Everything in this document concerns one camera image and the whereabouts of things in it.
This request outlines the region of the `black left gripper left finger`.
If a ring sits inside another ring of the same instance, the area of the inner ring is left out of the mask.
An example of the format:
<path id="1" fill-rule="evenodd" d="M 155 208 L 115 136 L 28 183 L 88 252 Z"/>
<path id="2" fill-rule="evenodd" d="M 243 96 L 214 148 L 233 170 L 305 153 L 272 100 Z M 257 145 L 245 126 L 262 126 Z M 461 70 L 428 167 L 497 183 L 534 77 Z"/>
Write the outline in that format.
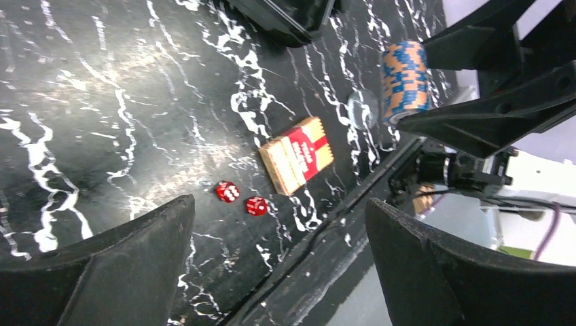
<path id="1" fill-rule="evenodd" d="M 128 223 L 1 267 L 2 325 L 165 325 L 190 245 L 182 195 Z"/>

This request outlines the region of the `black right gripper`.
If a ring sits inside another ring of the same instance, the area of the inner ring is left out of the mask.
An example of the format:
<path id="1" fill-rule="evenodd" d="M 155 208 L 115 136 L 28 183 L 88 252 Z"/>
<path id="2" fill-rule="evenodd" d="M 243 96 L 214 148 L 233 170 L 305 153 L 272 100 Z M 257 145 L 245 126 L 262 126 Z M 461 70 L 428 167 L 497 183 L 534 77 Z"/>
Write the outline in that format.
<path id="1" fill-rule="evenodd" d="M 575 2 L 546 3 L 488 1 L 423 41 L 429 68 L 477 70 L 486 98 L 405 117 L 398 128 L 487 158 L 573 117 Z"/>

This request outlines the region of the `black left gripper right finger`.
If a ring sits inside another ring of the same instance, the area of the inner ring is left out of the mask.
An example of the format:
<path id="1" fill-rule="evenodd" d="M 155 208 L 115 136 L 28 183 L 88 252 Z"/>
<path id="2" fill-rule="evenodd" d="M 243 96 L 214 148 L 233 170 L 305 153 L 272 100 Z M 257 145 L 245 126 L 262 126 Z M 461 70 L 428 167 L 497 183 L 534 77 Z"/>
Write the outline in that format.
<path id="1" fill-rule="evenodd" d="M 574 325 L 575 269 L 487 249 L 378 199 L 365 228 L 393 325 Z"/>

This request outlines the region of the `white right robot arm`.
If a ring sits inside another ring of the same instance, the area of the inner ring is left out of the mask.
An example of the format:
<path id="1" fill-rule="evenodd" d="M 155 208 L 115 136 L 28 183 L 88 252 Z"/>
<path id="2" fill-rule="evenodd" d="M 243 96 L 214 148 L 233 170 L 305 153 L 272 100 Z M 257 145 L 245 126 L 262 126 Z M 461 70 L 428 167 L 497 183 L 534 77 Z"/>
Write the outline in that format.
<path id="1" fill-rule="evenodd" d="M 530 144 L 575 122 L 575 2 L 561 1 L 526 36 L 516 24 L 532 1 L 489 1 L 439 34 L 390 45 L 382 55 L 384 121 L 438 142 L 395 180 L 406 198 L 417 185 L 478 198 L 504 213 L 501 249 L 524 258 L 575 265 L 575 159 L 542 151 L 575 132 Z M 480 96 L 433 108 L 428 69 L 475 70 Z"/>

